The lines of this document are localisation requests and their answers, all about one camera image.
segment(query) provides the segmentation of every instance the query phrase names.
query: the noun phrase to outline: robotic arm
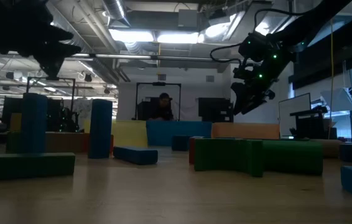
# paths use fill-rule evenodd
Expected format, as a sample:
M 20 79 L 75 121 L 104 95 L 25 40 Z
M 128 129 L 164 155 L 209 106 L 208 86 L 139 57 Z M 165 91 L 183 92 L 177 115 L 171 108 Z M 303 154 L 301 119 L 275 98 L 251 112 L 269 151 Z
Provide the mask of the robotic arm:
M 231 89 L 235 92 L 237 99 L 234 106 L 234 114 L 246 114 L 258 106 L 266 103 L 266 98 L 272 100 L 275 93 L 270 90 L 271 85 L 278 81 L 278 76 L 288 65 L 294 61 L 295 54 L 306 49 L 318 31 L 326 22 L 340 12 L 351 0 L 323 0 L 316 8 L 305 13 L 289 13 L 277 9 L 262 9 L 262 11 L 273 11 L 301 16 L 289 24 L 284 30 L 266 36 L 253 31 L 248 37 L 238 44 L 238 52 L 244 57 L 238 68 L 235 68 L 234 78 L 244 80 L 244 83 L 233 83 Z M 260 66 L 247 63 L 248 59 L 254 62 L 262 62 Z

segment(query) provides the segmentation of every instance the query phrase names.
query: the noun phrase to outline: black frame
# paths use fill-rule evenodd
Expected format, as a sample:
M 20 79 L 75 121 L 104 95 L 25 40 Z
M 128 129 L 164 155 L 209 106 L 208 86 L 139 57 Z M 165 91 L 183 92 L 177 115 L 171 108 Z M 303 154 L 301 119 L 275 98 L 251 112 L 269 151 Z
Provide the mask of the black frame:
M 309 109 L 311 110 L 312 109 L 312 96 L 310 93 L 304 93 L 302 95 L 299 95 L 299 96 L 295 96 L 293 98 L 289 98 L 289 99 L 286 99 L 286 100 L 281 100 L 278 102 L 278 124 L 280 125 L 280 136 L 281 136 L 281 117 L 280 117 L 280 103 L 282 102 L 285 102 L 285 101 L 288 101 L 288 100 L 292 100 L 294 98 L 298 98 L 298 97 L 301 97 L 301 96 L 304 96 L 304 95 L 307 95 L 308 94 L 308 107 Z
M 182 105 L 182 84 L 181 83 L 162 83 L 162 82 L 153 82 L 145 83 L 138 82 L 136 83 L 136 100 L 134 104 L 134 119 L 137 119 L 137 97 L 139 96 L 139 85 L 153 85 L 153 86 L 166 86 L 166 85 L 177 85 L 178 86 L 178 120 L 180 121 L 180 107 Z
M 34 82 L 32 84 L 32 86 L 29 86 L 29 81 L 31 79 L 35 79 L 36 82 Z M 35 83 L 37 83 L 39 80 L 43 79 L 43 77 L 27 77 L 27 90 L 26 90 L 26 93 L 29 92 L 29 88 L 33 87 L 35 85 Z M 59 78 L 61 80 L 72 80 L 72 95 L 71 95 L 71 108 L 70 108 L 70 111 L 73 112 L 73 107 L 74 107 L 74 94 L 75 94 L 75 79 L 74 78 Z

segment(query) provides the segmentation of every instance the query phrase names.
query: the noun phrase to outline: metal frame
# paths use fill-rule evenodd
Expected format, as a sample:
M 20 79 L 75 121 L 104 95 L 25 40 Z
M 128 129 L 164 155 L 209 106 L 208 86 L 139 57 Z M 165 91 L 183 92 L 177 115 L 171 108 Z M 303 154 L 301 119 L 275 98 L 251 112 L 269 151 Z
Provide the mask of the metal frame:
M 166 85 L 177 85 L 178 86 L 178 120 L 180 121 L 180 107 L 182 106 L 182 84 L 181 83 L 161 83 L 161 82 L 138 82 L 136 83 L 136 100 L 134 105 L 134 119 L 137 119 L 137 97 L 139 95 L 139 85 L 153 85 L 153 86 L 166 86 Z
M 32 84 L 32 86 L 29 85 L 29 81 L 31 79 L 35 79 L 36 82 Z M 27 77 L 27 90 L 25 91 L 26 93 L 29 92 L 29 88 L 33 87 L 35 83 L 37 83 L 39 80 L 43 79 L 43 77 Z M 74 106 L 74 94 L 75 94 L 75 79 L 74 78 L 59 78 L 61 80 L 72 80 L 72 95 L 71 95 L 71 108 L 70 111 L 73 111 L 73 106 Z

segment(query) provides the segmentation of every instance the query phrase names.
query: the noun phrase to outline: blurry dark object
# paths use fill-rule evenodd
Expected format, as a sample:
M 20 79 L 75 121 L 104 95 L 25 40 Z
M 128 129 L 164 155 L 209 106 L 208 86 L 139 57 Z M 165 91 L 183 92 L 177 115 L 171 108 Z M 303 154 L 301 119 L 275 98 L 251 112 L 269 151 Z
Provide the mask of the blurry dark object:
M 6 72 L 6 78 L 8 79 L 14 79 L 14 72 Z
M 56 78 L 64 58 L 81 48 L 59 42 L 72 39 L 73 34 L 50 25 L 53 16 L 47 1 L 0 1 L 0 53 L 17 51 L 23 57 L 33 56 L 50 78 Z
M 202 121 L 233 122 L 233 104 L 229 98 L 199 98 L 198 115 Z
M 91 81 L 92 81 L 92 79 L 91 79 L 91 74 L 86 74 L 86 75 L 85 75 L 85 81 L 86 81 L 86 82 L 91 82 Z
M 295 139 L 328 139 L 329 121 L 323 119 L 323 113 L 327 112 L 326 107 L 318 106 L 312 110 L 291 113 L 296 119 L 296 129 L 291 128 L 290 132 Z M 330 139 L 336 138 L 336 128 L 331 128 Z

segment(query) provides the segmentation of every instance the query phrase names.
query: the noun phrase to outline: green foam block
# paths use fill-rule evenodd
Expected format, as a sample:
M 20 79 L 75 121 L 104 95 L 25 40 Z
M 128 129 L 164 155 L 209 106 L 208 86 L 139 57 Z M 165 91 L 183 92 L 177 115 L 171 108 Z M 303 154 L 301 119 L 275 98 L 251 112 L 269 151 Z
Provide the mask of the green foam block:
M 0 180 L 72 175 L 74 153 L 0 154 Z
M 308 141 L 263 141 L 266 170 L 321 175 L 322 145 Z
M 236 170 L 262 177 L 262 141 L 241 139 L 196 139 L 194 169 Z

